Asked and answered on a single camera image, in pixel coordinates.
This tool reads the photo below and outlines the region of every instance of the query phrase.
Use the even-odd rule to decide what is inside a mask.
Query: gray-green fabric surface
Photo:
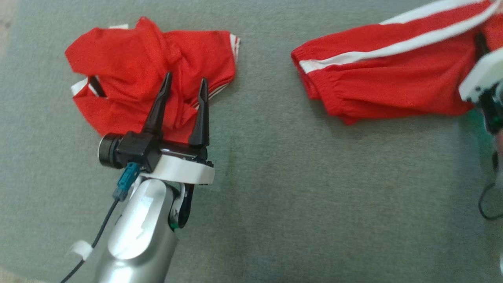
[[[500,224],[476,208],[490,171],[480,120],[344,126],[307,99],[290,59],[426,2],[22,1],[0,70],[0,265],[56,282],[78,262],[72,243],[93,240],[120,172],[98,163],[64,51],[145,15],[164,31],[242,38],[236,79],[210,108],[215,183],[195,192],[168,282],[499,280]],[[109,232],[72,282],[91,280]]]

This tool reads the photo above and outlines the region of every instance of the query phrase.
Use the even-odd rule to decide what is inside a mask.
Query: cable
[[[482,201],[484,200],[485,195],[487,194],[487,192],[489,192],[494,187],[495,187],[495,183],[494,182],[492,182],[489,185],[487,185],[484,188],[484,190],[482,191],[482,193],[480,194],[480,198],[478,199],[478,211],[480,212],[480,214],[482,215],[482,217],[484,217],[485,219],[490,220],[490,221],[503,218],[503,213],[502,214],[498,214],[496,216],[487,216],[487,214],[485,214],[484,210],[482,209]]]
[[[110,216],[112,215],[112,212],[114,212],[114,209],[115,207],[117,206],[117,204],[119,203],[119,199],[116,198],[114,200],[114,203],[112,204],[112,206],[110,207],[110,209],[108,210],[108,213],[107,213],[107,216],[105,216],[105,219],[103,220],[103,223],[101,224],[101,227],[100,227],[100,230],[98,231],[98,234],[96,235],[96,238],[93,242],[93,244],[91,245],[91,247],[94,249],[96,247],[96,245],[98,244],[98,241],[100,240],[101,238],[101,234],[103,234],[103,231],[105,230],[105,226],[107,225],[108,223],[108,220],[110,219]],[[68,275],[61,281],[61,283],[65,283],[67,282],[74,274],[75,272],[77,272],[77,270],[84,264],[85,260],[81,260],[76,266],[75,268],[70,272],[68,273]]]

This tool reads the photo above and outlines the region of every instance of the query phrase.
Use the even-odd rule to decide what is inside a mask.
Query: blue cable connector
[[[117,182],[113,197],[119,201],[124,201],[127,198],[129,188],[138,178],[138,175],[140,175],[140,165],[136,162],[129,162]]]

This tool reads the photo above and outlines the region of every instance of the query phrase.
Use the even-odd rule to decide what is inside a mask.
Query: camera lens
[[[122,136],[116,133],[108,133],[101,139],[100,146],[98,147],[98,160],[101,165],[116,169],[124,168],[117,161],[115,153],[115,149],[121,142],[121,139]]]

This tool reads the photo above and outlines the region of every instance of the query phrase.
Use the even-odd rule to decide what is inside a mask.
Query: red cloth
[[[130,30],[94,28],[65,52],[75,73],[97,76],[106,98],[86,85],[74,96],[100,134],[139,132],[167,72],[173,74],[164,116],[164,139],[186,143],[195,124],[203,77],[210,93],[235,74],[238,38],[228,31],[163,33],[146,17]]]
[[[482,29],[490,48],[503,46],[502,15],[414,50],[350,62],[343,57],[443,29],[481,14],[489,6],[489,1],[483,1],[405,23],[368,25],[327,35],[296,48],[292,59],[309,98],[322,100],[328,114],[346,124],[362,118],[461,115],[473,107],[461,100],[458,86],[475,65],[474,34]],[[337,63],[330,64],[335,56]]]

